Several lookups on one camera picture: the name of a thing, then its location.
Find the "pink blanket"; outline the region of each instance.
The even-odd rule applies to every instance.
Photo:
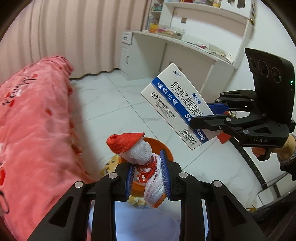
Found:
[[[30,234],[73,185],[93,182],[83,168],[70,121],[68,76],[62,57],[25,67],[0,87],[0,197],[4,222],[18,241]]]

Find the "barcode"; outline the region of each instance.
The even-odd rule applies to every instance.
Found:
[[[180,133],[183,135],[189,145],[193,146],[197,143],[193,135],[187,129],[182,130]]]

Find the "white mesh fabric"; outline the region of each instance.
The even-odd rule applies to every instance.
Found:
[[[156,170],[154,175],[147,181],[144,192],[144,199],[151,206],[155,205],[165,193],[160,156],[153,153],[153,157],[157,159]]]
[[[138,140],[135,145],[128,151],[119,154],[122,158],[126,159],[132,164],[145,165],[152,156],[152,149],[149,143],[143,140],[143,137]]]

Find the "orange bowl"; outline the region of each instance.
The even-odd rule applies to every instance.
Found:
[[[159,140],[149,138],[149,137],[144,137],[144,141],[146,141],[150,144],[153,153],[160,155],[160,151],[165,149],[168,159],[170,161],[174,160],[170,149],[168,149],[168,147],[165,144],[163,144],[162,142],[160,142]],[[123,163],[123,162],[127,162],[127,160],[125,160],[122,157],[119,157],[119,163]],[[132,189],[131,189],[132,196],[144,197],[144,191],[145,191],[145,185],[142,185],[142,184],[139,184],[139,183],[133,181],[133,185],[132,185]]]

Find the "logo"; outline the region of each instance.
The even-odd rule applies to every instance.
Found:
[[[204,140],[205,140],[205,137],[204,137],[204,135],[202,134],[202,132],[201,132],[200,130],[196,130],[196,132],[197,132],[198,135],[200,136],[200,139],[201,139],[202,141],[204,141]]]
[[[158,94],[156,94],[155,92],[153,92],[153,93],[152,93],[152,97],[153,97],[154,99],[157,99],[157,98],[158,98]]]
[[[253,142],[267,142],[267,139],[254,138],[254,141]]]

